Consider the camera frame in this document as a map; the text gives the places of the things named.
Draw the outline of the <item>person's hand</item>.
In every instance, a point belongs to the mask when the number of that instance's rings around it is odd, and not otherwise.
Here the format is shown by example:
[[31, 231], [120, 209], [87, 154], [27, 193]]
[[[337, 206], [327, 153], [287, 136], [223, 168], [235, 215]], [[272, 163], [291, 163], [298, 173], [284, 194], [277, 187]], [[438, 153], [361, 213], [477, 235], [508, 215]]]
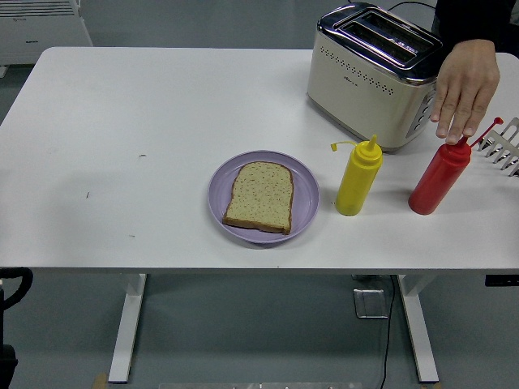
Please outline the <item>person's hand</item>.
[[445, 58], [436, 81], [431, 121], [436, 136], [456, 144], [477, 131], [500, 81], [495, 44], [462, 41]]

